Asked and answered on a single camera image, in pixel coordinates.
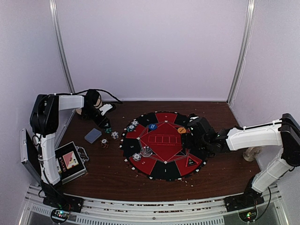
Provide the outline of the blue white poker chip stack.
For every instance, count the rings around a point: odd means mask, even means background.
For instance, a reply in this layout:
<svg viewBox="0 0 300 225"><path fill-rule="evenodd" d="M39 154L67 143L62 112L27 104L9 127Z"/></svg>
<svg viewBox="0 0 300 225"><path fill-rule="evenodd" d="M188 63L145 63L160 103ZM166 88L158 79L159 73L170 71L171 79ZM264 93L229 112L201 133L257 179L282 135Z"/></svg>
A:
<svg viewBox="0 0 300 225"><path fill-rule="evenodd" d="M117 131L111 132L111 137L114 140L117 140L119 138L119 133Z"/></svg>

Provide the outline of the orange big blind button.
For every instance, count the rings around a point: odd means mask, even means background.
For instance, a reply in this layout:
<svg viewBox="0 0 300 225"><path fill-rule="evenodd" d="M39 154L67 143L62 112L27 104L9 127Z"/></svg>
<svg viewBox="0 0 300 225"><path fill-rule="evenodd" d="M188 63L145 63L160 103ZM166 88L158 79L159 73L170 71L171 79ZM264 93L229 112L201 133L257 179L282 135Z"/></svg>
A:
<svg viewBox="0 0 300 225"><path fill-rule="evenodd" d="M187 130L184 127L179 127L177 129L177 131L178 131L179 134L185 134L187 132Z"/></svg>

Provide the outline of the black triangle all-in marker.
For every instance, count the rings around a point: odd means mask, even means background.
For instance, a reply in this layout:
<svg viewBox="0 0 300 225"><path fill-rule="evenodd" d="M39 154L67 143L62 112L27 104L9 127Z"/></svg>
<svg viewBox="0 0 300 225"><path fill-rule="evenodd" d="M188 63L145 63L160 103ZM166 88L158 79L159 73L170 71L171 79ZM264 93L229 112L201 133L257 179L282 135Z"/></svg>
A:
<svg viewBox="0 0 300 225"><path fill-rule="evenodd" d="M191 157L188 157L187 158L187 161L186 161L186 167L189 167L189 166L193 166L193 165L197 165L198 162L193 160Z"/></svg>

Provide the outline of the green fifty chips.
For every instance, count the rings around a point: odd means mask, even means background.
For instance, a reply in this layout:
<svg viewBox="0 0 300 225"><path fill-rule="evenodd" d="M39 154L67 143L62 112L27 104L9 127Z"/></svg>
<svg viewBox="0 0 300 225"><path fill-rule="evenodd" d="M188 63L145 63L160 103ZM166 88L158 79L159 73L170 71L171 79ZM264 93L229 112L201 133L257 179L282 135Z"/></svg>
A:
<svg viewBox="0 0 300 225"><path fill-rule="evenodd" d="M127 131L128 132L132 132L132 131L134 131L135 130L135 126L134 125L129 125L128 127L127 127Z"/></svg>

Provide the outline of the blue small blind button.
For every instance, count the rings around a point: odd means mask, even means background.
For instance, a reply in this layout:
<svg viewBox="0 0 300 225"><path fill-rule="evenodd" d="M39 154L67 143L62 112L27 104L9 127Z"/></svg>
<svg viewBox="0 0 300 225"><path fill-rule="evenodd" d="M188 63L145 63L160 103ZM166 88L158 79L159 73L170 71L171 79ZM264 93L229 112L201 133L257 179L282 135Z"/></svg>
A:
<svg viewBox="0 0 300 225"><path fill-rule="evenodd" d="M149 126L148 126L148 128L150 129L150 130L155 130L155 129L157 129L157 125L156 124L149 124Z"/></svg>

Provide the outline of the clear acrylic dealer button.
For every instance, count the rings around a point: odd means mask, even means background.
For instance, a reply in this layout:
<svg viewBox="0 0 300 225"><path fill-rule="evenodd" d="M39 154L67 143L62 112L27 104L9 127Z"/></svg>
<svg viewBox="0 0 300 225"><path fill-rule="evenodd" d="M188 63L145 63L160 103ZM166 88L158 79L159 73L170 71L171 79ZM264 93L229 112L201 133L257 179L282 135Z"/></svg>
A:
<svg viewBox="0 0 300 225"><path fill-rule="evenodd" d="M149 146L144 146L141 148L140 154L142 157L148 158L153 154L153 150Z"/></svg>

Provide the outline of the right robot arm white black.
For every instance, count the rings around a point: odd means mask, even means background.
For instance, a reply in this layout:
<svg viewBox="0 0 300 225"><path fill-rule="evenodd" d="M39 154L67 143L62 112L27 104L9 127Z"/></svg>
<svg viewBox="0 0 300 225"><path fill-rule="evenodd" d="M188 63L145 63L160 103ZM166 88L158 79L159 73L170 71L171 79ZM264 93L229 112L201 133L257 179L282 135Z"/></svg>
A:
<svg viewBox="0 0 300 225"><path fill-rule="evenodd" d="M180 137L183 148L206 156L217 152L244 150L244 157L249 159L266 146L281 148L267 168L249 180L242 194L224 199L228 212L263 203L262 193L286 172L300 165L300 126L289 113L269 123L221 129L219 132L204 117L191 114L186 132Z"/></svg>

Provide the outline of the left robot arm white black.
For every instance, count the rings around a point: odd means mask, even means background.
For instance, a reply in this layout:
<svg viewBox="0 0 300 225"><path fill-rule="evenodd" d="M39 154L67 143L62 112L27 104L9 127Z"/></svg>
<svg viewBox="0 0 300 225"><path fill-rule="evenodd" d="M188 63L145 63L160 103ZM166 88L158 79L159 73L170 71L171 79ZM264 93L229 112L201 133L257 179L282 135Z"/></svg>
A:
<svg viewBox="0 0 300 225"><path fill-rule="evenodd" d="M98 105L100 90L88 89L78 93L39 94L34 103L30 126L36 137L38 161L41 169L41 187L45 197L43 203L64 210L75 210L83 202L82 198L70 200L57 188L61 178L56 168L55 135L59 127L59 112L80 109L101 129L109 129L106 114L115 110L115 103Z"/></svg>

